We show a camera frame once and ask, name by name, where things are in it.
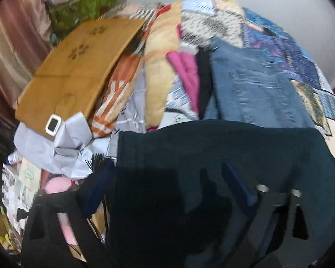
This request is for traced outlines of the dark teal pants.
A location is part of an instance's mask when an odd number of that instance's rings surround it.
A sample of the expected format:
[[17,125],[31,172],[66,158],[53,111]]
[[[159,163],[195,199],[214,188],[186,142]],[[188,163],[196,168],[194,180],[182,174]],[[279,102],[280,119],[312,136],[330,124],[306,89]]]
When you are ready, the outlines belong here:
[[229,161],[272,191],[301,191],[316,252],[326,253],[335,241],[335,158],[321,133],[202,120],[118,135],[114,264],[218,267],[250,223],[223,178]]

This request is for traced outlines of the grey white cloth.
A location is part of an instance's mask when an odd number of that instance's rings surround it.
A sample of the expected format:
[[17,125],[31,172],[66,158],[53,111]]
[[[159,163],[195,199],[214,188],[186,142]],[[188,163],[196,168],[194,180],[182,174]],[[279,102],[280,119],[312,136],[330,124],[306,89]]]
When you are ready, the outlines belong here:
[[14,145],[36,167],[73,180],[92,173],[87,162],[94,154],[108,153],[110,138],[93,138],[91,129],[79,112],[62,122],[54,140],[49,140],[20,123]]

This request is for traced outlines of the small white device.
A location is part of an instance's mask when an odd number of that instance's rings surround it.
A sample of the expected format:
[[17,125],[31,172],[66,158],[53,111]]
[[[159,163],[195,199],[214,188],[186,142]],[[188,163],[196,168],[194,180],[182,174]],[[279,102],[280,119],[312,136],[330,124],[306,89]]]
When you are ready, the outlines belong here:
[[61,125],[61,117],[56,114],[52,114],[46,123],[45,131],[48,135],[55,137],[57,131],[60,128],[60,125]]

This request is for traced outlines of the folded blue jeans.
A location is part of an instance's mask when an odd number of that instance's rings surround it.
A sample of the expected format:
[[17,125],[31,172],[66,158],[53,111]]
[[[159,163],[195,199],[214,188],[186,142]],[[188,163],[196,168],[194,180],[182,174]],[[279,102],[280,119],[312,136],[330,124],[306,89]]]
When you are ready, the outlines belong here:
[[287,75],[265,52],[211,38],[213,92],[204,119],[266,128],[312,128],[314,123]]

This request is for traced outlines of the wooden lap desk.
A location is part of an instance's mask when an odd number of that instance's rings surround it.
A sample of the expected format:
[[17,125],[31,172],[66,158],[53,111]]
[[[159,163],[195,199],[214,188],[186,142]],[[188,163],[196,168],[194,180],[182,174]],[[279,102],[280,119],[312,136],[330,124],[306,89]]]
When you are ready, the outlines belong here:
[[52,138],[45,128],[52,115],[87,119],[108,75],[144,20],[113,18],[81,23],[46,57],[34,74],[15,118]]

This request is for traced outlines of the magenta garment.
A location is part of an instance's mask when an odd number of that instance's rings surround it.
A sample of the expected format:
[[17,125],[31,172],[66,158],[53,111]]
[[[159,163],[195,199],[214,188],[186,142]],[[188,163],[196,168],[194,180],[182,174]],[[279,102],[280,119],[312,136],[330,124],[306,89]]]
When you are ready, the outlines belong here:
[[166,57],[180,76],[183,87],[191,100],[192,110],[199,114],[200,77],[195,56],[185,51],[170,51]]

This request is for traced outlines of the beige orange blanket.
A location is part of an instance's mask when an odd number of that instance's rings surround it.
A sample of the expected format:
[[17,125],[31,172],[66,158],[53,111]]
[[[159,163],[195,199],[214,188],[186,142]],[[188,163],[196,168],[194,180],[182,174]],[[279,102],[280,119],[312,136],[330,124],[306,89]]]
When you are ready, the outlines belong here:
[[166,59],[170,51],[178,50],[181,22],[180,2],[161,5],[123,4],[108,11],[104,17],[142,19],[137,45],[121,55],[111,73],[103,100],[91,118],[90,126],[95,138],[112,133],[123,107],[126,105],[141,70],[146,72],[146,106],[144,121],[148,128],[156,127],[162,120],[167,94],[173,86],[175,72]]

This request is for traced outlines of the striped pink curtain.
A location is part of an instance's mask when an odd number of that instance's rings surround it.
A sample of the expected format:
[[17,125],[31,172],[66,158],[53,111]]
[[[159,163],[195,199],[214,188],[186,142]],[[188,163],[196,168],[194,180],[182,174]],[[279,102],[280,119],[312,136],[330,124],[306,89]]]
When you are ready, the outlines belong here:
[[51,51],[43,0],[0,0],[0,122],[14,125],[14,107]]

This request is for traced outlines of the green storage basket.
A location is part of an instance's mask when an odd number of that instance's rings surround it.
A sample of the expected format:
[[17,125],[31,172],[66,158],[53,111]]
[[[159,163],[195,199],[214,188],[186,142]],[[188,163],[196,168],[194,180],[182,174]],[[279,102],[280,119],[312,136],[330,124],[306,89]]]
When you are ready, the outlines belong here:
[[97,19],[115,6],[115,0],[70,0],[48,5],[53,32],[67,33],[84,21]]

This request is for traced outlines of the patchwork patterned bedspread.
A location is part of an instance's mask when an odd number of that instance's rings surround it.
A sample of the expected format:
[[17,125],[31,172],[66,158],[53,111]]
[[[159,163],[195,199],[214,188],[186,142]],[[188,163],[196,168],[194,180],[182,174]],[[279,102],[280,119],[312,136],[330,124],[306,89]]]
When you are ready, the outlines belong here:
[[237,48],[254,48],[267,54],[276,68],[285,73],[326,144],[335,157],[335,94],[313,59],[282,28],[258,14],[225,0],[181,2],[181,22],[177,26],[180,46],[195,56],[200,77],[199,114],[192,110],[180,76],[175,72],[161,122],[148,128],[144,121],[146,72],[141,70],[126,105],[118,115],[107,155],[117,155],[121,131],[145,133],[164,125],[205,120],[204,113],[213,92],[210,65],[211,38],[217,37]]

